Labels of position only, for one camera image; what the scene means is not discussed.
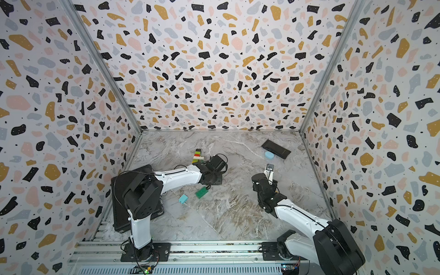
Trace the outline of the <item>light blue lego brick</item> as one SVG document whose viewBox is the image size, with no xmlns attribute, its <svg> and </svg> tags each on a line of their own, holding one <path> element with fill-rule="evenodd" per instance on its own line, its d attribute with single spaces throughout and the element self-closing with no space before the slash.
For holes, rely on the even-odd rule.
<svg viewBox="0 0 440 275">
<path fill-rule="evenodd" d="M 188 196 L 186 196 L 186 195 L 182 195 L 180 198 L 179 198 L 179 203 L 181 203 L 181 204 L 185 204 L 186 203 L 186 201 L 188 200 Z"/>
</svg>

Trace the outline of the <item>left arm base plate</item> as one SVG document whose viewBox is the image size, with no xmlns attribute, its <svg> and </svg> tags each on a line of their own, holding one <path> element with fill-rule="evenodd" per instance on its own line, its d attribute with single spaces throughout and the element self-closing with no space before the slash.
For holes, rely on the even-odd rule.
<svg viewBox="0 0 440 275">
<path fill-rule="evenodd" d="M 171 251 L 171 243 L 169 242 L 151 242 L 141 249 L 135 248 L 134 244 L 129 241 L 123 246 L 123 254 L 121 262 L 167 262 Z"/>
</svg>

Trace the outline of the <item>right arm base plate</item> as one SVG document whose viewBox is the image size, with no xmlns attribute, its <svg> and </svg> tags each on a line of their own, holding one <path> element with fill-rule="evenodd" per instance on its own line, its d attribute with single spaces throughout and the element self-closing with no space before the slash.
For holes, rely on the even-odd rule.
<svg viewBox="0 0 440 275">
<path fill-rule="evenodd" d="M 280 242 L 262 242 L 258 251 L 262 253 L 264 261 L 297 261 L 299 256 L 290 253 Z"/>
</svg>

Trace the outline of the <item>dark green long lego brick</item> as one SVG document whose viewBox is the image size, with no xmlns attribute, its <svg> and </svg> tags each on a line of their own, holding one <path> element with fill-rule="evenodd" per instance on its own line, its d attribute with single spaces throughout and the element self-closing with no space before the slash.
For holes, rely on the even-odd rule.
<svg viewBox="0 0 440 275">
<path fill-rule="evenodd" d="M 203 196 L 205 196 L 208 193 L 208 189 L 206 187 L 201 188 L 198 190 L 195 195 L 198 199 L 201 199 Z"/>
</svg>

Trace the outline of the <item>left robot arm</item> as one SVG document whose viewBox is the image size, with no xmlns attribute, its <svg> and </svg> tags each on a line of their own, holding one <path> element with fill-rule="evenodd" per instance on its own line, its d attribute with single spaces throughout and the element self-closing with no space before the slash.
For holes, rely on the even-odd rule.
<svg viewBox="0 0 440 275">
<path fill-rule="evenodd" d="M 169 250 L 170 244 L 154 244 L 150 230 L 151 219 L 160 205 L 162 194 L 193 184 L 207 187 L 220 185 L 227 170 L 227 157 L 217 154 L 207 161 L 170 171 L 154 171 L 151 165 L 146 165 L 112 178 L 116 201 L 113 205 L 119 205 L 126 211 L 131 233 L 123 247 L 121 261 L 167 261 L 167 256 L 160 253 Z"/>
</svg>

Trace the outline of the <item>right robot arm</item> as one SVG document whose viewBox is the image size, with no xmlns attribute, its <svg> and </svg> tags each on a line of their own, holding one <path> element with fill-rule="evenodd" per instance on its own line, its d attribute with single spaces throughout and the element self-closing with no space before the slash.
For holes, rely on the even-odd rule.
<svg viewBox="0 0 440 275">
<path fill-rule="evenodd" d="M 262 246 L 264 253 L 275 251 L 274 256 L 284 260 L 295 257 L 319 265 L 326 275 L 356 275 L 366 259 L 346 225 L 338 219 L 328 221 L 295 205 L 278 191 L 277 182 L 264 173 L 252 176 L 253 191 L 258 205 L 266 213 L 287 222 L 303 235 L 288 230 L 277 238 L 273 249 Z"/>
</svg>

